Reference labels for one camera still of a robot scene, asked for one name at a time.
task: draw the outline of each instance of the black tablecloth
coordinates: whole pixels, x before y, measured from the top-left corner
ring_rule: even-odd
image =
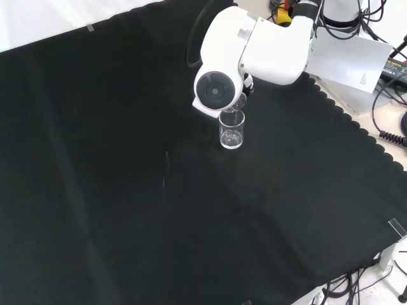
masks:
[[[291,304],[406,227],[402,166],[306,74],[256,80],[220,147],[184,63],[204,2],[0,54],[2,304]]]

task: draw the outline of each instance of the clear glass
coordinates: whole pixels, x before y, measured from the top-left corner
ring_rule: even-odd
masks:
[[[237,102],[235,102],[231,107],[225,109],[225,112],[232,112],[232,111],[238,111],[241,110],[241,108],[244,106],[244,104],[246,104],[247,102],[247,97],[246,94],[244,94],[242,92],[242,94],[240,94],[239,99],[237,100]]]
[[[242,145],[244,121],[244,113],[241,110],[222,111],[219,116],[219,137],[224,148],[236,149]]]

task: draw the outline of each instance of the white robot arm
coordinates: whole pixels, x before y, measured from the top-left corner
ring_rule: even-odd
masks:
[[[357,16],[355,0],[327,1],[327,11],[335,7],[343,21]],[[321,0],[301,0],[293,11],[289,27],[280,27],[232,6],[211,23],[201,48],[201,66],[195,78],[193,107],[219,117],[231,107],[244,87],[244,74],[278,85],[296,81],[307,63],[310,36]]]

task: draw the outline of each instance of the white paper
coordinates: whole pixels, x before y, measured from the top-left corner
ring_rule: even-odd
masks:
[[[348,36],[334,30],[333,33]],[[336,39],[320,27],[310,46],[306,71],[372,93],[391,51],[389,44],[362,37]]]
[[[162,0],[0,0],[0,52]]]

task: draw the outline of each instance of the black cable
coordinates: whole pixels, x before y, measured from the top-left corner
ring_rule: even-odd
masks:
[[[368,0],[368,12],[370,13],[370,0]]]
[[[282,8],[281,5],[285,5],[285,4],[284,4],[284,3],[280,3],[280,4],[277,6],[277,10],[272,10],[272,15],[271,15],[270,17],[268,17],[267,20],[270,20],[270,19],[271,19],[272,22],[273,22],[274,24],[276,24],[276,22],[275,22],[275,20],[274,20],[274,15],[275,15],[276,12],[278,12],[278,10],[279,10],[280,8]]]
[[[371,284],[370,286],[367,286],[367,287],[365,287],[365,288],[363,288],[363,289],[358,290],[357,293],[362,292],[363,290],[366,290],[366,289],[368,289],[368,288],[371,288],[371,287],[375,286],[379,281],[382,281],[382,280],[384,280],[386,277],[388,277],[388,276],[392,273],[392,271],[393,271],[393,266],[392,266],[392,268],[390,269],[390,272],[389,272],[387,275],[385,275],[384,277],[380,278],[379,280],[377,280],[376,282],[374,282],[374,283]]]
[[[355,287],[355,289],[357,289],[357,305],[361,305],[361,294],[359,292],[359,284],[360,284],[360,276],[359,276],[359,270],[357,271],[357,285]]]
[[[397,266],[397,268],[400,269],[401,272],[403,272],[405,275],[407,275],[407,272],[404,271],[403,269],[401,269],[401,267],[400,267],[399,264],[396,262],[396,260],[394,261],[394,264]]]
[[[405,101],[405,99],[399,95],[400,93],[397,91],[397,89],[394,89],[394,92],[397,94],[398,97],[401,98],[401,100],[398,100],[397,98],[395,98],[389,91],[387,91],[386,86],[382,86],[380,83],[377,83],[377,85],[383,89],[383,91],[388,95],[389,98],[391,98],[392,100],[395,100],[397,103],[399,103],[400,105],[404,105],[407,106],[407,102]]]
[[[361,18],[360,0],[357,0],[357,2],[359,3],[359,17]],[[331,30],[329,29],[329,27],[326,25],[326,20],[325,20],[325,16],[324,16],[324,7],[325,7],[325,0],[322,0],[320,18],[321,18],[321,21],[322,21],[322,24],[323,24],[324,28],[326,29],[326,31],[328,32],[329,35],[331,35],[332,37],[334,37],[336,39],[339,39],[339,40],[349,40],[349,39],[355,37],[356,35],[358,35],[358,33],[360,31],[360,28],[361,28],[360,24],[358,26],[358,29],[355,30],[355,32],[352,35],[348,36],[348,37],[339,37],[339,36],[333,34],[331,32]]]
[[[370,19],[369,17],[366,18],[366,16],[364,16],[363,18],[366,19],[368,22],[369,22],[369,21],[372,21],[372,22],[379,22],[379,21],[381,21],[382,18],[383,18],[383,15],[384,15],[384,5],[385,5],[385,4],[386,4],[386,1],[382,0],[382,5],[381,5],[381,7],[379,7],[379,10],[381,10],[379,19],[374,20],[374,19]]]
[[[373,32],[373,30],[367,25],[366,22],[363,22],[363,23],[364,23],[364,29],[366,30],[366,32],[367,32],[374,40],[381,40],[381,41],[383,41],[384,43],[389,44],[386,40],[384,40],[383,38],[377,36],[377,34]],[[400,54],[401,56],[403,56],[405,59],[407,59],[407,56],[404,55],[403,53],[401,53],[401,52],[400,52],[399,50],[397,50],[395,47],[392,46],[392,49],[393,49],[395,52],[397,52],[398,54]]]
[[[326,290],[329,291],[330,288],[331,288],[331,282],[329,281],[329,282],[328,282],[328,285],[327,285],[327,287],[326,287]],[[322,300],[321,305],[325,305],[327,299],[328,299],[328,294],[325,294],[324,299]]]
[[[335,290],[338,289],[343,283],[345,283],[345,281],[348,281],[348,285],[345,288],[345,290],[341,291],[341,292],[335,292]],[[352,273],[347,273],[345,276],[345,279],[338,286],[336,286],[334,289],[332,289],[332,291],[328,291],[324,288],[324,289],[322,289],[322,292],[324,294],[328,294],[328,297],[330,297],[332,299],[339,299],[339,298],[347,295],[351,291],[351,287],[352,287]]]
[[[356,281],[352,286],[352,289],[355,288],[355,290],[353,292],[353,297],[356,295],[356,293],[358,293],[357,291],[359,291],[359,289],[357,289],[357,287],[359,286],[359,281],[361,280],[362,275],[366,270],[367,270],[367,268],[364,268],[360,274],[359,273],[357,274]],[[352,305],[352,303],[350,303],[350,300],[351,300],[351,297],[349,296],[348,300],[346,301],[346,305],[348,305],[348,304]]]
[[[369,13],[363,14],[363,16],[371,16],[371,15],[376,14],[376,13],[379,12],[380,10],[384,10],[384,5],[386,4],[386,2],[387,2],[387,0],[382,1],[382,5],[379,6],[379,8],[378,8],[377,10],[372,11],[371,13],[369,12]]]
[[[392,142],[397,142],[398,144],[402,144],[402,145],[407,145],[407,141],[406,141],[406,143],[404,143],[404,139],[403,139],[403,138],[398,137],[398,136],[395,136],[395,135],[391,135],[391,134],[386,133],[386,132],[383,132],[383,131],[377,126],[377,123],[376,123],[376,120],[375,120],[375,106],[376,106],[376,103],[377,103],[377,100],[378,100],[380,94],[384,91],[384,89],[385,89],[385,88],[388,88],[390,85],[393,85],[394,82],[398,81],[399,79],[401,79],[401,78],[403,78],[403,77],[405,77],[405,76],[407,76],[407,73],[403,73],[402,75],[399,75],[398,77],[396,77],[395,79],[393,79],[392,81],[390,81],[389,83],[387,83],[387,85],[385,85],[382,89],[380,89],[379,92],[378,92],[378,94],[377,94],[377,96],[376,96],[376,98],[375,98],[375,101],[373,102],[373,106],[372,106],[372,108],[371,108],[371,118],[372,118],[372,120],[373,120],[373,124],[375,125],[376,129],[380,132],[380,137],[381,137],[381,138],[384,138],[384,139],[386,139],[386,140],[392,141]]]
[[[190,34],[188,36],[185,59],[186,59],[186,64],[188,65],[188,67],[190,69],[196,68],[199,65],[202,65],[202,58],[199,58],[199,60],[197,62],[194,62],[192,64],[188,61],[188,59],[190,57],[190,48],[191,48],[191,45],[192,45],[192,40],[193,40],[193,38],[195,36],[195,32],[197,31],[199,23],[201,22],[202,17],[205,16],[206,12],[210,9],[210,7],[213,4],[214,4],[214,0],[209,0],[207,2],[207,4],[205,4],[205,6],[202,8],[202,11],[200,12],[199,16],[197,17],[197,19],[193,23],[193,26],[191,28],[191,32],[190,32]]]

